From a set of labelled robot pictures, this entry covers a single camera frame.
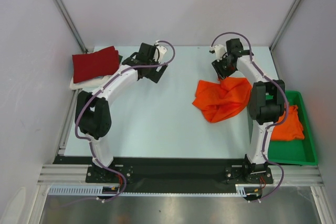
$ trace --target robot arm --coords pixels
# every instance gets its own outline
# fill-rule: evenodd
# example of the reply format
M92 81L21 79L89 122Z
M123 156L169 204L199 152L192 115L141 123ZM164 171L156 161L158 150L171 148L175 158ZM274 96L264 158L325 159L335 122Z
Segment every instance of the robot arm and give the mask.
M265 173L267 170L268 146L274 126L284 113L285 102L275 85L265 79L258 71L257 66L250 59L249 50L244 50L239 39L231 39L224 46L214 47L216 60L212 62L220 79L225 79L239 70L253 86L248 103L248 114L253 119L253 132L249 151L245 155L244 175ZM283 90L285 84L282 80L275 80Z
M160 64L166 52L167 49L163 46L151 46L142 43L139 52L133 53L123 61L118 72L112 75L105 84L91 93L81 91L78 94L75 121L77 121L79 113L85 104L92 98L92 94L102 90L90 103L90 107L84 111L78 126L80 131L90 138L93 151L104 166L108 167L113 161L113 150L105 139L112 126L110 115L112 103L125 89L143 77L157 83L167 65L162 66L159 71L154 66L152 68L143 66ZM95 159L93 159L93 162L100 166Z

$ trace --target cable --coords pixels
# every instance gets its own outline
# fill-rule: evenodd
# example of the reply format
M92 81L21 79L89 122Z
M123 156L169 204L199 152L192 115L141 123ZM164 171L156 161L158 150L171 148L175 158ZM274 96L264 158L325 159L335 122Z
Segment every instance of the cable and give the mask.
M236 32L234 32L234 31L228 31L228 32L226 32L226 33L219 34L219 35L212 41L212 43L211 43L211 47L213 47L214 43L216 42L216 40L217 40L219 37L221 37L221 36L223 36L223 35L228 35L228 34L239 35L239 36L243 37L243 38L246 40L247 45L248 45L248 48L249 48L249 52L250 52L250 55L249 55L249 56L250 56L250 61L251 61L252 65L257 69L257 71L258 71L258 72L259 72L259 73L260 73L260 74L261 74L267 81L271 82L273 85L275 85L275 86L277 87L277 89L280 91L280 93L281 93L281 95L282 95L282 97L283 97L283 99L284 99L284 101L285 101L285 117L282 119L281 122L279 122L279 123L274 123L274 124L271 124L271 125L269 125L268 127L266 127L266 132L265 132L264 139L263 139L263 147L262 147L262 149L261 149L261 152L262 152L262 154L263 154L262 156L264 157L264 160L265 160L267 163L269 163L269 164L271 164L271 165L276 165L276 166L278 166L278 167L281 169L281 178L280 178L280 181L279 181L278 185L277 185L277 186L276 186L276 187L275 187L269 194L263 196L262 199L265 199L265 198L268 198L268 197L269 197L270 195L272 195L276 190L279 189L280 185L282 184L283 178L284 178L284 176L285 176L284 168L283 168L281 165L277 164L277 163L273 163L273 162L271 162L271 161L266 157L266 154L265 154L265 145L266 145L266 139L267 139L267 135L268 135L268 130L269 130L271 127L273 127L273 126L277 126L277 125L281 125L281 124L283 124L283 123L285 122L285 120L287 119L287 117L288 117L288 111L289 111L289 102L288 102L287 97L286 97L286 94L285 94L285 92L282 90L282 88L281 88L276 82L274 82L274 81L271 80L269 77L267 77L267 76L263 73L263 71L258 67L258 65L253 61L253 54L252 54L252 46L251 46L251 43L250 43L250 41L248 40L248 38L245 37L243 34L236 33Z
M86 200L97 200L97 198L96 198L96 197L80 198L80 199L71 201L71 202L69 202L69 203L65 203L65 204L63 204L63 205L60 205L60 206L58 206L58 207L51 207L51 206L50 206L50 208L51 208L52 210L57 210L57 209L60 209L60 208L63 208L63 207L69 207L69 206L71 206L71 205L73 205L73 204L76 204L76 203L79 203L79 202L82 202L82 201L86 201Z
M100 94L100 93L102 93L103 92L103 90L105 90L117 77L119 77L121 74L123 74L123 73L125 73L125 72L127 72L127 71L129 71L129 70L131 70L131 69L139 69L139 68L158 68L158 67L162 67L162 66L166 66L166 65L168 65L169 63L171 63L173 60L174 60L174 58L175 58L175 48L174 48L174 46L170 43L170 42L168 42L168 41L166 41L166 40L158 40L156 43L165 43L165 44L167 44L167 45L169 45L171 48L172 48L172 50L173 50L173 56L172 56L172 58L169 60L169 61L167 61L167 62L165 62L165 63L162 63L162 64L157 64L157 65L140 65L140 66L133 66L133 67L129 67L129 68L126 68L126 69L124 69L124 70L122 70L121 72L120 72L120 74L116 74L115 76L113 76L112 78L111 78L111 80L109 80L103 87L102 87L102 89L100 89L99 91L97 91L94 95L92 95L92 97L89 99L89 101L87 101L87 103L84 105L84 107L82 108L82 110L80 111L80 113L79 113L79 115L78 115L78 118L77 118L77 120L76 120L76 126L75 126L75 135L76 135L76 137L78 138L78 139L84 139L84 140L88 140L89 141L89 145L90 145L90 150L91 150L91 153L92 153L92 157L96 160L96 162L97 162L97 164L100 166L100 167L102 167L102 168L104 168L104 169L106 169L106 170L108 170L109 172L112 172L112 173L115 173L115 174L117 174L117 175L119 175L119 176L121 176L121 178L123 179L123 181L124 181L124 185L123 185L123 187L121 188L121 190L119 190L119 192L116 194L116 195L114 195L112 198L110 198L110 199L107 199L107 200L103 200L102 202L109 202L109 201L112 201L112 200L114 200L114 199L116 199L120 194L122 194L124 191L125 191L125 189L126 189L126 184L127 184L127 181L126 181L126 178L124 177L124 175L122 174L122 173L120 173L120 172L118 172L118 171L116 171L116 170L113 170L113 169L110 169L110 168L108 168L108 167L106 167L106 166L104 166L98 159L97 159L97 156L96 156L96 154L94 153L95 151L93 150L93 145L92 145L92 142L91 142L91 139L89 138L89 137L86 137L86 136L80 136L79 134L78 134L78 125L79 125L79 122L80 122L80 120L81 120L81 118L82 118L82 116L83 116L83 114L84 114L84 111L88 108L88 106L90 105L90 103Z
M224 59L226 56L227 56L227 52L225 52L225 53L223 54L223 59Z
M260 177L260 187L261 187L261 190L263 190L266 187L266 181L264 180L264 178L262 176Z
M119 180L119 188L121 187L122 185L122 178L120 177L120 175L116 174L118 180Z

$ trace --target metal floor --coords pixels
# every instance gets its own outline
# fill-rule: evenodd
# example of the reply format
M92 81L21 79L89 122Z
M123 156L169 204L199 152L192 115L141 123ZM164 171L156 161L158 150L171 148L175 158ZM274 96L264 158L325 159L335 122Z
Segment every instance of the metal floor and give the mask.
M261 204L228 197L124 196L102 204L76 196L48 196L40 224L321 223L310 187L281 187Z

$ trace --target black mounting plate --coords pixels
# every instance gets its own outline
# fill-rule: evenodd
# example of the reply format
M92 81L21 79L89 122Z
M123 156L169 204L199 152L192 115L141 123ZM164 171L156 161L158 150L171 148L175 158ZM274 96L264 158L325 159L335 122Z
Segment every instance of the black mounting plate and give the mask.
M242 167L225 167L227 184L255 184L260 185L260 178L263 177L266 184L273 184L271 169L268 167L265 173L255 173L244 176Z
M117 172L120 172L125 176L127 183L132 182L132 166L118 166L118 167L109 167ZM116 174L109 172L103 168L100 168L97 165L91 164L88 167L86 173L86 183L119 183L119 179Z

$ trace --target light blue table surface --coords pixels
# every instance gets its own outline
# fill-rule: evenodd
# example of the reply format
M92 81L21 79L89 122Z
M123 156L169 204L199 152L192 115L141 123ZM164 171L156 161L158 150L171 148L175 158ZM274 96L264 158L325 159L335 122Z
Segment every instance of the light blue table surface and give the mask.
M124 59L138 47L116 47ZM249 147L246 109L218 123L208 123L192 105L199 80L217 81L209 47L176 47L175 60L155 84L141 79L111 106L108 142L118 157L243 158ZM255 60L276 78L268 47L253 47ZM171 56L171 49L165 61ZM242 77L240 72L233 77ZM91 156L89 144L75 137L72 122L65 156Z

